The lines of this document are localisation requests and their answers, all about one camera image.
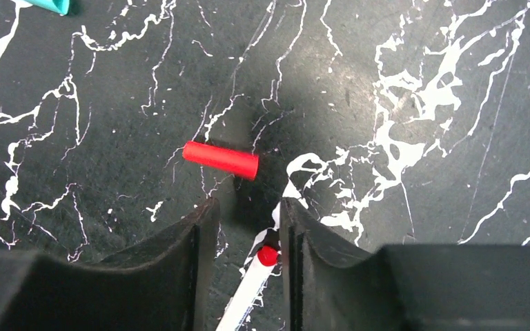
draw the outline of white marker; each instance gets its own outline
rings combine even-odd
[[[236,331],[241,327],[277,264],[277,256],[277,251],[269,246],[263,246],[257,252],[235,295],[228,302],[216,331]]]

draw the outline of marble tabletop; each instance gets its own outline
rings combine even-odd
[[[0,0],[0,251],[94,263],[217,197],[213,330],[282,195],[368,251],[530,245],[530,0]]]

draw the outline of teal marker cap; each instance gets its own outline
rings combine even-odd
[[[42,7],[58,14],[66,15],[68,14],[68,9],[70,8],[70,0],[26,0],[32,5]]]

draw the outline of red cap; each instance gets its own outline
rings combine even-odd
[[[257,258],[259,259],[259,262],[266,267],[272,267],[276,265],[278,255],[279,254],[275,248],[267,245],[263,246],[259,252],[257,252]]]
[[[257,155],[210,146],[195,141],[186,143],[182,155],[185,160],[232,172],[251,181],[257,176],[257,168],[259,167],[259,157]]]

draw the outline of black plastic part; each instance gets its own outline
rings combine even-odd
[[[0,253],[0,330],[202,330],[219,204],[92,266]]]
[[[298,201],[281,206],[287,331],[530,330],[530,247],[365,252]]]

